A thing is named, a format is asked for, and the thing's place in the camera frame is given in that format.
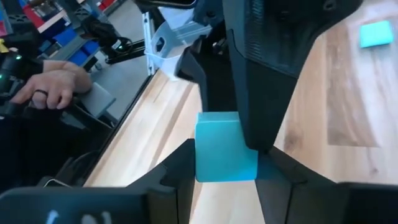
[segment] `hand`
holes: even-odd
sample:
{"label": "hand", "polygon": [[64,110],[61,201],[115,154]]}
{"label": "hand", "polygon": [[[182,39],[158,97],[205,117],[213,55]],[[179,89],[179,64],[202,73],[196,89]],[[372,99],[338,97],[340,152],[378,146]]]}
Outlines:
{"label": "hand", "polygon": [[[47,92],[47,95],[36,90]],[[11,102],[22,104],[32,99],[37,109],[64,109],[69,105],[75,90],[75,74],[66,70],[54,70],[33,75]]]}

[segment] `ring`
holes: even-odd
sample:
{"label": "ring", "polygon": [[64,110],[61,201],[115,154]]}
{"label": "ring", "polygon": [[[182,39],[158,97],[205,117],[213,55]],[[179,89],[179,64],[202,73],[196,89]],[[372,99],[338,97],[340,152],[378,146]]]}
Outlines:
{"label": "ring", "polygon": [[49,96],[49,93],[47,93],[46,91],[44,91],[44,90],[35,90],[35,92],[34,93],[43,93],[45,96]]}

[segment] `blue sponge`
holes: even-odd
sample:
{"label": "blue sponge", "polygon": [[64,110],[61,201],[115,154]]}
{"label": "blue sponge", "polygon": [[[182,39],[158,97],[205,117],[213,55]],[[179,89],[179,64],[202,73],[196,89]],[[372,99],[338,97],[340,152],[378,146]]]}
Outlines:
{"label": "blue sponge", "polygon": [[394,40],[394,34],[389,21],[381,21],[361,26],[361,47],[371,47],[382,44],[390,44]]}
{"label": "blue sponge", "polygon": [[254,180],[258,152],[244,143],[237,112],[200,113],[195,128],[199,182]]}

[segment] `person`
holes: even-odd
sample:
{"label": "person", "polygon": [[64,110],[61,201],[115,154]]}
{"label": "person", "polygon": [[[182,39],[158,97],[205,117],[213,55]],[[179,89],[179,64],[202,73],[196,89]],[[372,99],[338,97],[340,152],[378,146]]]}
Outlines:
{"label": "person", "polygon": [[74,93],[90,90],[90,76],[66,61],[44,60],[40,68],[11,99],[18,104],[31,101],[32,118],[0,119],[0,192],[55,175],[80,134],[60,116]]}

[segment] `finger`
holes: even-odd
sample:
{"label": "finger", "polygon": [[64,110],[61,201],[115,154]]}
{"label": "finger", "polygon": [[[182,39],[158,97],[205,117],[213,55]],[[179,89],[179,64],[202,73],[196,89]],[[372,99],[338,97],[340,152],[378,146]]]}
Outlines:
{"label": "finger", "polygon": [[35,92],[32,97],[32,102],[37,109],[45,109],[47,107],[47,95],[41,92]]}
{"label": "finger", "polygon": [[47,107],[51,110],[57,108],[60,102],[61,93],[57,88],[51,88],[47,96]]}
{"label": "finger", "polygon": [[24,87],[22,87],[17,94],[11,99],[11,102],[17,103],[17,104],[23,104],[27,100],[30,100],[33,95],[33,85],[31,85],[29,82],[26,83]]}
{"label": "finger", "polygon": [[64,109],[66,108],[73,98],[73,93],[70,90],[63,90],[61,92],[61,102],[58,104],[57,109]]}

